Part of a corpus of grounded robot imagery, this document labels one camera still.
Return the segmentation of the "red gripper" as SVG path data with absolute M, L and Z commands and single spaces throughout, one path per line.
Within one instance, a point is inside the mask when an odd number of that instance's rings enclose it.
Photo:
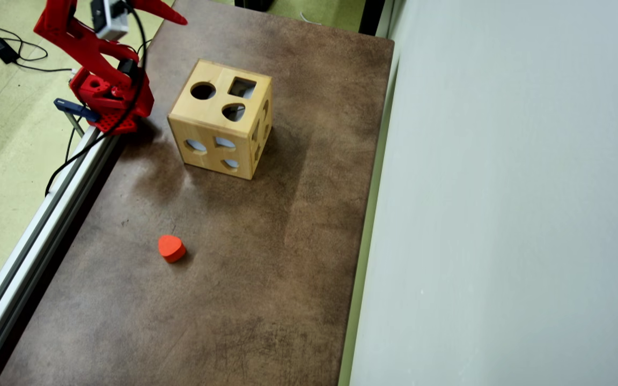
M 129 0 L 126 2 L 134 10 L 145 11 L 148 14 L 155 15 L 174 24 L 187 25 L 186 17 L 179 14 L 179 12 L 163 1 Z

